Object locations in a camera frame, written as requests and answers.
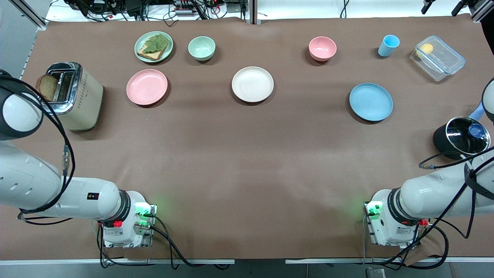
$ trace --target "black label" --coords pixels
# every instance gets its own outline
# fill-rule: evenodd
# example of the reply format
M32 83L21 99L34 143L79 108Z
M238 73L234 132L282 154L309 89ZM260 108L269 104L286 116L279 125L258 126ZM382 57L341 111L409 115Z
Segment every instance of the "black label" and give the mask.
M99 198L99 193L88 193L87 194L88 200L97 200L98 198Z

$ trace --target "green lettuce leaf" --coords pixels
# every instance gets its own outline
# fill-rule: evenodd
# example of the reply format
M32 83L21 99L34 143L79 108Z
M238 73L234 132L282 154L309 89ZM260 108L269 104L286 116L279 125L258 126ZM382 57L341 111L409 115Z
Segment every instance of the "green lettuce leaf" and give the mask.
M153 52L158 52L162 51L163 49L166 48L168 45L168 39L162 35L155 35L150 37L146 43L145 46L146 48L142 51L143 53L153 53Z

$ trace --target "green bowl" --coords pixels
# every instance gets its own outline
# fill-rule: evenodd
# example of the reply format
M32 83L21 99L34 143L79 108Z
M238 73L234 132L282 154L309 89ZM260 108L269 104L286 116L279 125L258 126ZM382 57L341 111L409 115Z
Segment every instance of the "green bowl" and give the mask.
M210 37L197 37L189 43L189 53L197 61L206 61L211 59L216 50L216 44Z
M162 34L163 36L165 36L168 39L169 43L166 46L165 51L163 52L163 54L161 55L161 57L158 60L153 61L153 60L150 60L148 58L144 58L144 57L141 57L141 56L137 55L137 52L139 51L139 49L141 49L144 46L144 44L146 43L146 41L150 37L155 36L155 35L159 35L159 34ZM135 45L134 45L134 53L135 53L135 55L137 56L137 58L139 58L139 60L141 60L143 62L146 62L146 63L158 63L158 62L161 62L161 61L165 60L170 55L172 49L173 49L173 40L171 39L170 35L168 35L165 32L161 32L161 31L152 31L152 32L149 32L149 33L146 33L146 34L142 35L135 42Z

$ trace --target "brown table surface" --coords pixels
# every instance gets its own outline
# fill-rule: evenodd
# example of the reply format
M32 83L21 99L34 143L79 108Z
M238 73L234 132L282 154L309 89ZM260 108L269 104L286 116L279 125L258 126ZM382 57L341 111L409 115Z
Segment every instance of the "brown table surface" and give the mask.
M144 33L165 31L174 49L149 65L133 53ZM384 35L400 46L388 58L376 51ZM197 62L188 42L216 41L214 57ZM466 59L454 76L432 82L409 58L415 45L438 35ZM307 50L316 36L338 45L326 64ZM158 204L158 215L188 258L362 257L362 205L374 192L427 174L419 161L437 153L436 128L477 106L493 76L480 24L468 15L433 18L303 19L252 26L239 19L163 22L58 23L38 33L24 80L34 84L55 62L75 61L104 87L97 126L68 132L76 176L115 182ZM231 90L233 75L260 66L275 89L250 106ZM125 94L129 78L154 68L169 80L165 98L139 107ZM359 120L347 99L364 82L386 88L392 114L377 124ZM492 132L492 124L482 121ZM45 121L16 145L59 165L61 136ZM16 221L1 207L0 259L97 258L89 220L53 227ZM445 228L450 256L493 256L485 231L494 216L476 217L468 240ZM464 229L466 219L453 219ZM166 246L124 251L128 258L165 258ZM370 256L397 249L376 247Z

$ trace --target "green plate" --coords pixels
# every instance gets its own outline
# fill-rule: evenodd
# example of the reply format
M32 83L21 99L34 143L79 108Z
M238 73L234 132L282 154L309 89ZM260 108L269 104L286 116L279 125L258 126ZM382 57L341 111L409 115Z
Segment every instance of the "green plate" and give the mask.
M150 37L155 36L155 35L159 35L159 34L162 34L163 36L165 36L168 39L168 45L166 46L165 51L163 52L163 54L161 54L161 57L159 58L159 60L153 61L153 60L150 60L148 58L144 58L144 57L139 56L137 54L137 52L139 51L139 49L141 49L144 46L144 44L146 43L146 41ZM165 60L170 55L172 49L173 49L173 40L171 39L170 35L168 35L165 32L161 32L161 31L152 31L152 32L149 32L149 33L146 33L146 34L142 35L135 42L135 45L134 45L134 53L135 53L135 55L141 61L144 61L146 63L158 63L158 62L161 62L161 61Z

